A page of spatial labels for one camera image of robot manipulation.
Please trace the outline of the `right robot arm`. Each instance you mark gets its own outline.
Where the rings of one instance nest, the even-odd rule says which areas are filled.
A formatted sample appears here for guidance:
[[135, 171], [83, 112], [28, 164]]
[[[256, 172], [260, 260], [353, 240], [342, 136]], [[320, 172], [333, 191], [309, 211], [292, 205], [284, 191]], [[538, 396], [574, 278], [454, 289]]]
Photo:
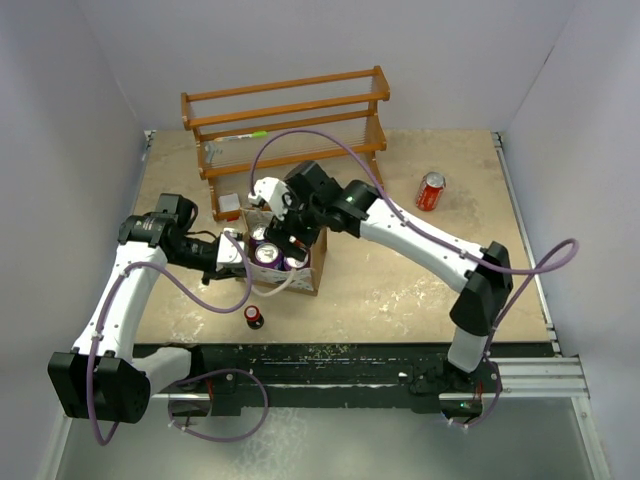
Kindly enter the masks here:
[[374, 186], [353, 180], [342, 187], [314, 161], [284, 179], [257, 180], [249, 194], [273, 218], [266, 237], [290, 257], [302, 259], [323, 229], [384, 246], [427, 269], [458, 298], [445, 366], [446, 383], [467, 391], [480, 379], [479, 365], [497, 317], [513, 288], [508, 250], [461, 240], [403, 211]]

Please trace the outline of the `purple can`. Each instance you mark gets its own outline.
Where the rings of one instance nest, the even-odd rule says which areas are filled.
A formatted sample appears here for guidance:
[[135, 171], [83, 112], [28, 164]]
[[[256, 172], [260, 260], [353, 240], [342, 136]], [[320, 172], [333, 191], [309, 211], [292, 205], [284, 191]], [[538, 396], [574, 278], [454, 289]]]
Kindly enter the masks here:
[[283, 259], [283, 267], [285, 271], [290, 270], [302, 270], [308, 268], [310, 265], [311, 255], [307, 253], [303, 260], [298, 260], [294, 257], [285, 257]]
[[266, 242], [265, 231], [267, 225], [256, 223], [249, 230], [249, 241], [253, 247], [258, 247]]
[[280, 270], [282, 261], [282, 251], [273, 243], [260, 244], [254, 251], [254, 263], [259, 267]]

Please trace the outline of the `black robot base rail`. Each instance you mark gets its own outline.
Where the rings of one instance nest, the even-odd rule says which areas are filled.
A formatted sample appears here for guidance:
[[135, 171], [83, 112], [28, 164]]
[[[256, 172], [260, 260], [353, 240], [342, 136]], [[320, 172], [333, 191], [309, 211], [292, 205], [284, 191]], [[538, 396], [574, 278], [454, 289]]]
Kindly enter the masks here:
[[192, 344], [189, 383], [175, 400], [213, 401], [214, 416], [244, 407], [408, 409], [479, 413], [498, 388], [496, 363], [471, 373], [447, 365], [446, 343]]

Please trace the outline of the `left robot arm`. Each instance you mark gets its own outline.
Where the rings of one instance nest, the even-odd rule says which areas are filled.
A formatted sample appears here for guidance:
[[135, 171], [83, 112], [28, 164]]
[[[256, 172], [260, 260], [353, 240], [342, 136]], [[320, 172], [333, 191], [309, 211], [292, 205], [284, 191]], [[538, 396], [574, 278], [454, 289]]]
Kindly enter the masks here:
[[202, 282], [248, 278], [248, 248], [239, 231], [212, 241], [191, 236], [197, 205], [163, 193], [153, 211], [131, 215], [120, 226], [112, 272], [87, 326], [67, 352], [55, 352], [47, 372], [65, 414], [92, 421], [134, 424], [151, 397], [175, 384], [184, 392], [202, 387], [204, 365], [186, 347], [165, 346], [134, 355], [135, 339], [159, 277], [172, 283], [174, 265], [198, 271]]

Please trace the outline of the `canvas tote bag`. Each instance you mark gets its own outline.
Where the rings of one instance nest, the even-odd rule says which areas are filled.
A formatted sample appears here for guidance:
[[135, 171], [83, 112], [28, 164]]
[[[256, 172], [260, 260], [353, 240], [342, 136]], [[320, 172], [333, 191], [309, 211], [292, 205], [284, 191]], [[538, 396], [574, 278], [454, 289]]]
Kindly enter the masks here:
[[254, 263], [254, 251], [249, 241], [249, 230], [256, 223], [264, 223], [268, 226], [273, 215], [269, 211], [255, 208], [242, 208], [241, 219], [245, 226], [244, 238], [249, 245], [249, 261], [251, 265], [253, 287], [270, 288], [277, 291], [293, 291], [307, 295], [316, 296], [319, 292], [321, 278], [325, 265], [327, 252], [327, 230], [323, 229], [315, 244], [307, 248], [307, 253], [311, 255], [310, 265], [302, 270], [285, 271], [282, 266], [280, 270], [262, 268]]

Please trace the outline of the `red cola can back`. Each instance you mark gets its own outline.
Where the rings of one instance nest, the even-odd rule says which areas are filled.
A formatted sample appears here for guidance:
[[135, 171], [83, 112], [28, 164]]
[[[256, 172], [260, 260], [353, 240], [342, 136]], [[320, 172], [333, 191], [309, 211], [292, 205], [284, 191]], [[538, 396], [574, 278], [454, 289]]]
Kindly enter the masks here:
[[433, 211], [446, 188], [446, 179], [439, 172], [428, 172], [421, 180], [415, 204], [422, 211]]

